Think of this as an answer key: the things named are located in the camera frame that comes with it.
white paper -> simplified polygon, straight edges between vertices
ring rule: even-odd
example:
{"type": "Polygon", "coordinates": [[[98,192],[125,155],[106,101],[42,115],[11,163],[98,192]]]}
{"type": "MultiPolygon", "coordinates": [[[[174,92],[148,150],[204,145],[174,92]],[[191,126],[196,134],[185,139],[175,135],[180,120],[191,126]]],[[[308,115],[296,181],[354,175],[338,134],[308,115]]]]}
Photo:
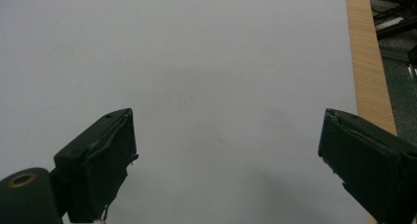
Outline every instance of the white paper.
{"type": "Polygon", "coordinates": [[[0,102],[0,178],[133,108],[107,223],[366,223],[317,154],[356,111],[345,0],[0,0],[0,102]]]}

wooden surface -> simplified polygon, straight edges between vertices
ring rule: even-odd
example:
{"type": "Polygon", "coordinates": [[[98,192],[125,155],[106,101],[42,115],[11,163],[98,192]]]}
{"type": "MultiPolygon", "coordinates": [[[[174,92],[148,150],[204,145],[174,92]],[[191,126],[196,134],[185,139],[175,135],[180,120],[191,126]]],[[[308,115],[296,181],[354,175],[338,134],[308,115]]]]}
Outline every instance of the wooden surface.
{"type": "MultiPolygon", "coordinates": [[[[370,1],[346,2],[358,114],[396,135],[370,1]]],[[[377,223],[371,216],[369,221],[377,223]]]]}

white table surface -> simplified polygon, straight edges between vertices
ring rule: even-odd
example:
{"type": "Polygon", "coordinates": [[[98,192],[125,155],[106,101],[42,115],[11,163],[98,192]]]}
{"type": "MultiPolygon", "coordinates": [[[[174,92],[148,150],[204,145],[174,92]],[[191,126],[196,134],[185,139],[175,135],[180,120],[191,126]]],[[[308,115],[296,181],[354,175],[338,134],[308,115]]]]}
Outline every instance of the white table surface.
{"type": "Polygon", "coordinates": [[[0,178],[132,107],[108,223],[365,223],[317,155],[325,109],[356,112],[345,5],[0,0],[0,178]]]}

floor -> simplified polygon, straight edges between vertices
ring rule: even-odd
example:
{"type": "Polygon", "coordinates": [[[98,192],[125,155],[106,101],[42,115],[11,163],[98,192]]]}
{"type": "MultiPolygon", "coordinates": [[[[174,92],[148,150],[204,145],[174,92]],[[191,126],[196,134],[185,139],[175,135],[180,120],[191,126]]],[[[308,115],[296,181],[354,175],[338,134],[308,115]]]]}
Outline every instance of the floor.
{"type": "MultiPolygon", "coordinates": [[[[380,9],[389,7],[389,4],[373,0],[371,4],[380,9]]],[[[379,44],[383,54],[387,88],[398,136],[417,146],[416,92],[407,63],[398,58],[398,56],[406,56],[406,53],[417,45],[417,30],[380,40],[379,44]],[[394,52],[396,57],[387,55],[387,52],[394,52]]]]}

